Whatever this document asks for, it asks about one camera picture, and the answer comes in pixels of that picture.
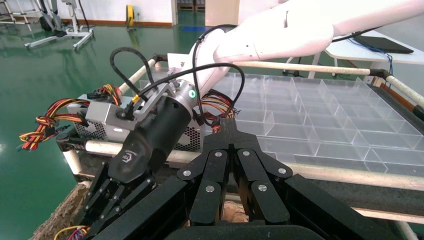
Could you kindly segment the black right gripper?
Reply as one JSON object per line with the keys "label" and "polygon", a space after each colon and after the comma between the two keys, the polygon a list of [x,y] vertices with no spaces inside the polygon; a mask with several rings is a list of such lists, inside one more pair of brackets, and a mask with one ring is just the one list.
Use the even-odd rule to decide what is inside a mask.
{"label": "black right gripper", "polygon": [[134,189],[122,185],[156,172],[186,130],[192,117],[175,99],[162,97],[156,116],[131,131],[110,164],[102,162],[82,206],[87,236],[96,236],[157,186],[152,177]]}

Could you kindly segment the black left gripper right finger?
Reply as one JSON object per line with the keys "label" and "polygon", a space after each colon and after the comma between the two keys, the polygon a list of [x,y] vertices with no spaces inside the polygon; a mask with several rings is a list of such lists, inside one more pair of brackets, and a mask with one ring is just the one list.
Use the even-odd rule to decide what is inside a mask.
{"label": "black left gripper right finger", "polygon": [[394,240],[396,236],[261,150],[258,138],[229,120],[233,175],[248,215],[299,226],[323,240]]}

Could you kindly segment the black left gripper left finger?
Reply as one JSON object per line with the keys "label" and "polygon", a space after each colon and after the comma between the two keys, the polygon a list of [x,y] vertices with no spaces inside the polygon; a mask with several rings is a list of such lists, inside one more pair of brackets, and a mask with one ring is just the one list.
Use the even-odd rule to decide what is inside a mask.
{"label": "black left gripper left finger", "polygon": [[[202,153],[91,240],[170,240],[184,224],[213,226],[220,218],[230,169],[229,119],[208,135]],[[136,179],[137,187],[147,176]]]}

